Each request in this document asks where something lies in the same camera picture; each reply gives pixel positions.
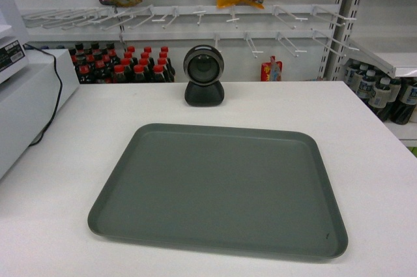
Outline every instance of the bottle label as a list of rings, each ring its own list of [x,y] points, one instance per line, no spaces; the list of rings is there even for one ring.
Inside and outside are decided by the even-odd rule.
[[[362,80],[356,94],[361,99],[368,99],[374,85],[375,81]]]
[[[408,85],[399,100],[404,104],[415,106],[417,104],[417,86]]]
[[[391,94],[388,99],[388,102],[394,102],[397,99],[397,95],[399,93],[399,90],[401,89],[401,84],[398,85],[390,85]]]
[[[374,87],[371,90],[371,95],[370,95],[371,98],[369,99],[368,104],[374,108],[383,109],[385,108],[390,95],[391,95],[391,89],[382,90],[382,89]]]

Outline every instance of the red bottle cap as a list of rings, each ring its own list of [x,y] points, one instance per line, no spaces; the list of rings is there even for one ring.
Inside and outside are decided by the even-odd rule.
[[[140,65],[148,65],[148,59],[139,59]]]
[[[166,65],[167,64],[167,59],[164,59],[163,57],[160,57],[158,59],[158,64],[159,65]]]
[[[155,73],[163,73],[164,72],[164,66],[163,65],[155,65],[154,66],[154,72]]]
[[[123,73],[124,72],[124,66],[123,65],[115,65],[115,73]]]
[[[135,71],[136,74],[143,73],[145,71],[143,65],[140,65],[140,64],[135,65],[133,67],[133,70]]]
[[[130,59],[126,59],[126,58],[124,58],[124,59],[122,59],[121,60],[121,63],[122,63],[122,65],[129,65],[130,64]]]
[[[79,67],[79,72],[81,74],[88,74],[90,72],[89,66],[88,65],[81,65]]]

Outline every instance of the metal peg hook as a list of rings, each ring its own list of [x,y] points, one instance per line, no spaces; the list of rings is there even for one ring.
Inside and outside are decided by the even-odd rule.
[[[227,23],[233,22],[235,24],[235,27],[237,28],[237,22],[236,21],[239,21],[239,18],[237,18],[236,15],[235,15],[235,6],[234,5],[232,5],[230,7],[230,15],[232,15],[232,18],[230,20],[227,20],[226,22]]]
[[[292,52],[281,40],[285,39],[294,49],[295,49],[295,53]],[[278,40],[278,42],[289,52],[291,53],[291,55],[293,57],[298,57],[299,55],[297,53],[304,53],[307,52],[307,50],[300,50],[298,49],[287,37],[285,37],[283,34],[278,33],[276,40]]]
[[[248,43],[248,46],[250,50],[252,51],[253,57],[257,59],[258,58],[257,53],[263,53],[263,51],[256,50],[255,44],[253,43],[253,40],[251,36],[249,35],[249,33],[245,33],[243,39],[246,40],[246,42]]]

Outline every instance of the bottle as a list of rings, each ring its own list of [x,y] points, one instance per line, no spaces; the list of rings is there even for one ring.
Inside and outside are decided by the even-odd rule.
[[[115,83],[127,83],[128,80],[124,75],[124,66],[118,64],[115,66]]]
[[[84,53],[84,44],[82,42],[76,43],[76,50],[77,52]]]
[[[90,71],[90,66],[87,64],[86,58],[80,58],[78,60],[79,64],[79,83],[95,83],[96,78],[94,74]]]
[[[95,53],[94,60],[96,67],[96,70],[94,71],[96,83],[111,83],[111,75],[104,64],[102,54],[100,52]]]
[[[390,78],[383,77],[380,82],[375,84],[371,91],[369,101],[367,102],[371,111],[379,118],[384,110],[386,103],[391,95]]]
[[[171,81],[171,78],[169,77],[169,73],[168,73],[167,59],[160,57],[158,59],[158,65],[162,65],[162,67],[164,68],[164,78],[165,78],[165,81],[169,83]]]
[[[145,69],[143,67],[143,65],[135,65],[134,67],[134,72],[135,72],[135,78],[134,78],[134,83],[146,83],[146,79],[145,79]]]
[[[353,74],[359,71],[360,62],[357,60],[353,60],[352,63],[347,67],[345,72],[345,83],[348,86],[351,86]]]
[[[68,49],[68,51],[70,52],[71,61],[72,61],[72,64],[74,65],[74,70],[76,71],[77,76],[78,76],[79,67],[78,67],[78,60],[77,60],[77,57],[76,57],[77,50],[75,48],[71,48],[71,49]]]
[[[144,75],[147,82],[152,81],[152,73],[148,67],[148,60],[147,59],[140,59],[139,64],[143,65]]]
[[[118,57],[116,54],[115,44],[114,43],[106,44],[106,47],[110,56],[111,64],[113,66],[121,64],[120,57]]]
[[[417,106],[417,77],[405,79],[392,108],[390,120],[398,125],[407,124]]]
[[[367,68],[368,68],[367,64],[361,64],[359,66],[359,71],[357,71],[353,74],[351,89],[354,93],[357,92],[357,90],[359,88],[360,81],[365,76]]]
[[[124,67],[124,75],[126,76],[127,82],[132,82],[134,78],[134,72],[132,70],[132,67],[130,66],[130,59],[123,58],[121,60],[121,64]]]
[[[356,95],[364,102],[369,100],[371,91],[375,86],[375,71],[367,70],[366,75],[362,78],[359,84],[359,88],[356,91]]]
[[[385,105],[385,108],[379,113],[378,117],[382,122],[385,122],[391,114],[392,107],[395,100],[397,100],[398,93],[401,89],[401,78],[392,78],[390,80],[390,97]]]
[[[159,55],[159,57],[166,57],[167,58],[167,62],[168,62],[168,68],[169,68],[169,70],[171,71],[171,74],[174,76],[174,79],[175,79],[175,69],[173,68],[173,66],[172,66],[172,62],[171,62],[171,59],[168,57],[168,47],[161,47],[161,52],[160,52],[160,55]]]
[[[91,43],[91,51],[94,53],[100,52],[100,44],[97,41]]]
[[[165,83],[164,78],[164,66],[163,65],[155,65],[154,68],[154,83]]]

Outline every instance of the soy sauce bottle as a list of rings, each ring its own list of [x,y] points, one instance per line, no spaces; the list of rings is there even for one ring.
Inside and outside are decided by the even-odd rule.
[[[390,120],[398,125],[407,124],[417,106],[417,77],[405,79],[392,108]]]
[[[397,100],[398,93],[401,90],[401,78],[392,78],[390,80],[390,97],[385,105],[385,108],[379,113],[378,117],[382,122],[385,122],[388,117],[391,115],[392,107]]]
[[[355,72],[359,71],[360,62],[357,60],[353,60],[352,63],[347,67],[345,72],[345,83],[348,86],[351,86],[353,75]]]
[[[390,95],[390,78],[383,77],[372,89],[371,97],[367,102],[368,107],[379,119],[381,119],[380,115],[382,115]]]
[[[87,59],[82,58],[78,60],[79,65],[79,83],[95,83],[96,78],[90,71],[90,66],[87,64]]]
[[[361,64],[359,66],[359,71],[353,74],[351,89],[353,90],[354,93],[356,93],[357,90],[359,89],[360,82],[362,81],[362,78],[366,75],[367,69],[368,69],[367,64]]]
[[[371,91],[375,86],[375,71],[367,70],[366,75],[362,78],[359,83],[359,88],[356,91],[356,95],[364,102],[369,100]]]

